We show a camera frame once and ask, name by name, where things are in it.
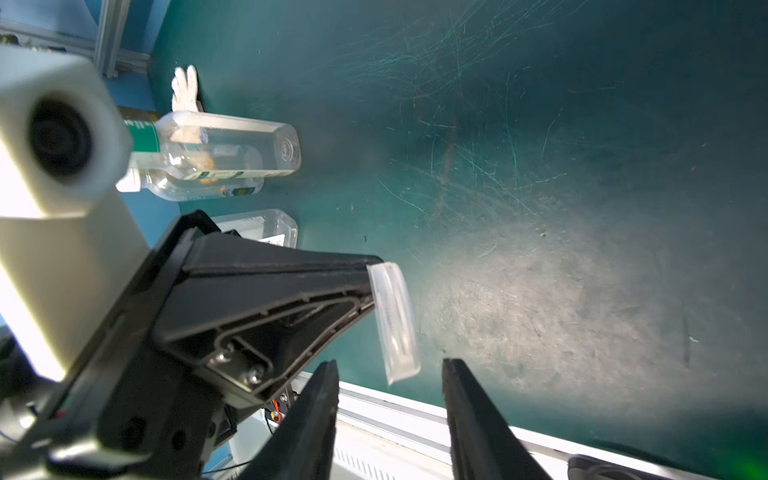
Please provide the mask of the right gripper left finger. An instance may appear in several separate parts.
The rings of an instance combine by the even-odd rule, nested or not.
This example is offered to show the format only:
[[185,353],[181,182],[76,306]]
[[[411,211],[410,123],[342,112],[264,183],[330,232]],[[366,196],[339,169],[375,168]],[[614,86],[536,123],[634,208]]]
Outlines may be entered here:
[[339,403],[337,364],[315,370],[296,404],[241,479],[328,479],[333,463]]

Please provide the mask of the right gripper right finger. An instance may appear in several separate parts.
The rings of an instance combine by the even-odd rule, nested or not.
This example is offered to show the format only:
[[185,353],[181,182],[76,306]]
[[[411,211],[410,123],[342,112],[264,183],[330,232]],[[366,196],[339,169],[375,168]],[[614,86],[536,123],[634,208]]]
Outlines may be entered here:
[[461,359],[445,359],[442,388],[456,479],[547,479]]

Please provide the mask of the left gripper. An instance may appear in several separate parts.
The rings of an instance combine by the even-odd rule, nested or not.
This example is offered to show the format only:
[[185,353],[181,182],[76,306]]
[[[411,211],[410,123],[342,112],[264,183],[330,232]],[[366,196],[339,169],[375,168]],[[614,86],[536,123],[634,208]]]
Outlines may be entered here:
[[17,333],[17,353],[76,338],[63,379],[42,383],[32,425],[12,437],[5,479],[196,478],[234,434],[235,408],[275,398],[375,307],[377,256],[239,238],[202,211],[148,250],[107,220],[2,223],[1,250],[54,327],[51,339]]

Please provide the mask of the square clear plastic bottle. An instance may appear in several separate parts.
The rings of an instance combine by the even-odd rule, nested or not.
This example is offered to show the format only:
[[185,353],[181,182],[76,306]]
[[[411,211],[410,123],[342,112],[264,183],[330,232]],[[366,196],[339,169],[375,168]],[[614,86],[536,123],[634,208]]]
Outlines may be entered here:
[[222,232],[235,231],[242,238],[287,248],[297,245],[298,225],[279,209],[222,215],[213,221]]

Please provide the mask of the white bottle cap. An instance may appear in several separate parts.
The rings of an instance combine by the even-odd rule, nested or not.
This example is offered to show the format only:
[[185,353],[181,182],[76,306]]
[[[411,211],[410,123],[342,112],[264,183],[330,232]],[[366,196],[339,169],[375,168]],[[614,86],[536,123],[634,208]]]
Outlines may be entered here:
[[383,262],[367,267],[387,384],[416,376],[421,370],[410,293],[400,267]]

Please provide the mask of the round clear plastic bottle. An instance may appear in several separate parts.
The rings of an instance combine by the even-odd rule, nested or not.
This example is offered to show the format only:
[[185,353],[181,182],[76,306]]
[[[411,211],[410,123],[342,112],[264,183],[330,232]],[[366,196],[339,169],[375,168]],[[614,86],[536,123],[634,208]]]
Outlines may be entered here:
[[263,185],[262,178],[180,180],[162,170],[129,168],[126,175],[116,183],[116,188],[122,193],[148,190],[167,201],[187,202],[250,196],[257,194]]

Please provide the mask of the tall clear labelled bottle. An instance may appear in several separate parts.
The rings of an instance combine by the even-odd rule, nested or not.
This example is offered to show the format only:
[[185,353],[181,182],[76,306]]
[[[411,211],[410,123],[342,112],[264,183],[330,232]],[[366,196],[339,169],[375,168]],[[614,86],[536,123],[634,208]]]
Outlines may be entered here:
[[183,181],[287,176],[302,164],[296,129],[285,123],[203,112],[127,120],[130,165]]

